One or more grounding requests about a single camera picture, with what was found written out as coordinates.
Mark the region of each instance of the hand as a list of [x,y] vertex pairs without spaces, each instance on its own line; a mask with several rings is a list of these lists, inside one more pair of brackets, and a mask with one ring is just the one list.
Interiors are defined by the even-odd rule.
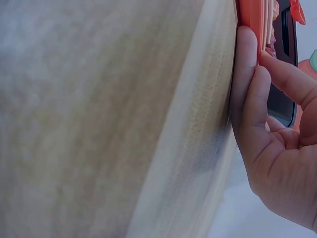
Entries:
[[[272,212],[317,231],[317,82],[266,53],[238,30],[231,120],[252,191]],[[273,84],[304,111],[300,132],[267,116]]]

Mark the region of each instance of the black plastic part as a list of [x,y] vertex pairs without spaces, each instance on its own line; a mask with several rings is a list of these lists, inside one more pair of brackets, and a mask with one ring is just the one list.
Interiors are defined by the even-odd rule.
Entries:
[[[298,67],[296,23],[291,16],[289,0],[277,0],[280,14],[273,22],[275,30],[276,57]],[[284,126],[291,127],[296,120],[297,105],[274,85],[271,86],[267,102],[268,114],[278,119]]]

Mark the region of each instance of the wooden board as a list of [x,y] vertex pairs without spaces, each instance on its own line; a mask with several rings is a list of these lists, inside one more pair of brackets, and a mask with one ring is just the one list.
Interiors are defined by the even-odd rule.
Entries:
[[236,148],[234,2],[0,4],[0,237],[205,237]]

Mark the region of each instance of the wood grain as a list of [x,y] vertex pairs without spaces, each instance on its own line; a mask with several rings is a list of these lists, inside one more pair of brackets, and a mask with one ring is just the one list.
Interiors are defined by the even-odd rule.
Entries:
[[0,4],[0,237],[206,236],[233,1]]

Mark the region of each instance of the orange toy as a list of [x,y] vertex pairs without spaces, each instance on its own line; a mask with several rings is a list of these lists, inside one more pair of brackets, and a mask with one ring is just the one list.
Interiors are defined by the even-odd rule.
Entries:
[[[294,20],[306,24],[303,9],[299,0],[290,0],[291,14]],[[258,56],[270,44],[274,34],[273,21],[279,14],[276,0],[239,0],[241,24],[249,26],[258,40]]]

